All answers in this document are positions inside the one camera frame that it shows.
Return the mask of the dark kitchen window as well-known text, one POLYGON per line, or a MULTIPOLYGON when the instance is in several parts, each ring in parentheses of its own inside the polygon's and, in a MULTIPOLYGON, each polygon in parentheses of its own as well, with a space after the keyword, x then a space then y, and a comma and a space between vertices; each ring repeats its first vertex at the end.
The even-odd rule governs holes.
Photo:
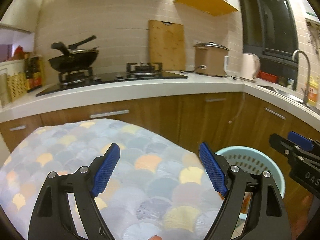
POLYGON ((239 0, 243 52, 260 59, 261 72, 285 77, 297 84, 298 36, 289 0, 239 0))

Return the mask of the light blue plastic basket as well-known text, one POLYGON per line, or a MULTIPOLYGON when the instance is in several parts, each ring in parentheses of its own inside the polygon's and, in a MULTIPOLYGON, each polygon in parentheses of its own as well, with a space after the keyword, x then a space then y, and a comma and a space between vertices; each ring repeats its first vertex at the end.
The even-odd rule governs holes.
POLYGON ((216 154, 223 156, 231 166, 236 165, 250 174, 269 171, 284 198, 286 185, 283 173, 278 165, 263 152, 245 146, 229 146, 218 150, 216 154))

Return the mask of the yellow dish soap bottle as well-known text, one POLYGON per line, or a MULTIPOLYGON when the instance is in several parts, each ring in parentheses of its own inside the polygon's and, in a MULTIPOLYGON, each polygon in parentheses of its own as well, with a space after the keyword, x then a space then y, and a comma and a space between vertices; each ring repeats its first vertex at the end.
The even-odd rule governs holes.
POLYGON ((309 79, 309 88, 308 88, 308 105, 316 107, 318 100, 318 91, 319 91, 319 76, 315 79, 311 76, 309 79))

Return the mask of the red tray on counter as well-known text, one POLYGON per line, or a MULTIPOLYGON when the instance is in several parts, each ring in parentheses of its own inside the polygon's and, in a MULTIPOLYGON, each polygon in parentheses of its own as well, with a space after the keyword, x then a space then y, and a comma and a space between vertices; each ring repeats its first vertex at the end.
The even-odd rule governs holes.
POLYGON ((268 73, 262 72, 262 71, 259 71, 257 77, 260 79, 263 79, 265 81, 271 82, 271 83, 277 83, 277 81, 278 81, 277 76, 272 75, 272 74, 268 74, 268 73))

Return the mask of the white electric kettle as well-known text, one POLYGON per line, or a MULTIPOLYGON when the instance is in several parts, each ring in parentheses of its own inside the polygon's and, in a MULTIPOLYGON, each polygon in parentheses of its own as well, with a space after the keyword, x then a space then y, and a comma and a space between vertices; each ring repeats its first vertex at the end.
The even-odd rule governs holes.
POLYGON ((244 53, 242 56, 242 66, 240 69, 240 79, 256 82, 260 70, 260 59, 257 55, 244 53))

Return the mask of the scallop pattern tablecloth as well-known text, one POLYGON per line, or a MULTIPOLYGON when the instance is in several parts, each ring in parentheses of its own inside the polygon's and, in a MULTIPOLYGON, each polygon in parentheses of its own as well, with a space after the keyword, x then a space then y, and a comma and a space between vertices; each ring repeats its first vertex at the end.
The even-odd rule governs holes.
POLYGON ((95 199, 116 239, 203 239, 222 204, 196 154, 147 129, 111 119, 40 127, 1 168, 1 206, 27 237, 49 172, 75 172, 111 144, 120 159, 95 199))

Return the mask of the brown rice cooker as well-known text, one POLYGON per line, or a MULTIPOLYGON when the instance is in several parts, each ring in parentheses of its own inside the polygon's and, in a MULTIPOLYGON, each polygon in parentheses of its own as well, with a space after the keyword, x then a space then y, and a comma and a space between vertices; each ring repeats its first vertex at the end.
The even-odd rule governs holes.
POLYGON ((208 76, 223 77, 229 64, 229 49, 215 42, 203 42, 194 46, 194 72, 208 76))

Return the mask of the translucent plastic jar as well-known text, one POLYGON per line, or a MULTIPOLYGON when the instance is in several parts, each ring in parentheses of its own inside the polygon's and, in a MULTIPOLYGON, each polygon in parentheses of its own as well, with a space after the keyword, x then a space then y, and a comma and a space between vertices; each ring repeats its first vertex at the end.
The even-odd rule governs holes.
POLYGON ((0 82, 1 82, 1 86, 0 86, 1 107, 4 107, 11 102, 11 96, 9 93, 9 86, 8 86, 7 68, 1 69, 0 82))

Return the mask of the yellow plastic utensil basket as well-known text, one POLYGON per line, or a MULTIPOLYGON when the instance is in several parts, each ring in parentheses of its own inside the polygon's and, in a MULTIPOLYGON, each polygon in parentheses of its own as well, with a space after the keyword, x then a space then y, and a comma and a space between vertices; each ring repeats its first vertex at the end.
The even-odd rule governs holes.
POLYGON ((7 77, 11 100, 15 101, 27 93, 26 78, 24 73, 7 77))

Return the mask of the black glass gas stove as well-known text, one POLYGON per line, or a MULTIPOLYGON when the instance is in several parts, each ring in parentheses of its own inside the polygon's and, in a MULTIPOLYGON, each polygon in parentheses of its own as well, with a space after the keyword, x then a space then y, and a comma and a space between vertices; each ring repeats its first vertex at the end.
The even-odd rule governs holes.
POLYGON ((162 70, 162 63, 127 63, 124 72, 93 74, 93 68, 77 72, 59 74, 59 83, 39 92, 36 96, 43 96, 68 89, 85 86, 115 83, 122 81, 157 80, 157 79, 186 79, 185 75, 162 70))

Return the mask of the dark soy sauce bottle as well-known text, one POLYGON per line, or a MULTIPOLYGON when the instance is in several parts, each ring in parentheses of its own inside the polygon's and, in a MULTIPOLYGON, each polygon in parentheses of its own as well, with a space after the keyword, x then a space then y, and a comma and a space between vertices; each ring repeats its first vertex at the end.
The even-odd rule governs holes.
POLYGON ((24 55, 24 73, 25 73, 25 87, 27 93, 30 93, 42 87, 42 70, 41 58, 31 53, 24 55))

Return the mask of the wooden cutting board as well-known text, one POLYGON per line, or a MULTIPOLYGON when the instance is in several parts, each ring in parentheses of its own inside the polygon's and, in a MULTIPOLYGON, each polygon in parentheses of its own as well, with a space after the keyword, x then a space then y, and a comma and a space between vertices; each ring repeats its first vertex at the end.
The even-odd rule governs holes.
POLYGON ((160 62, 164 71, 186 68, 184 25, 149 20, 150 62, 160 62))

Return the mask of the black wok with lid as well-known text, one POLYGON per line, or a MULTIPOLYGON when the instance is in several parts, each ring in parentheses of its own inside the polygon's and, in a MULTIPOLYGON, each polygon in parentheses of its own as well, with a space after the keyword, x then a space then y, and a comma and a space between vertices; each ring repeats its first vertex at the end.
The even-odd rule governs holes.
POLYGON ((53 50, 62 54, 49 59, 50 66, 57 72, 68 73, 89 68, 99 54, 97 47, 91 49, 79 49, 79 46, 95 40, 95 35, 80 42, 66 46, 63 42, 55 42, 51 45, 53 50))

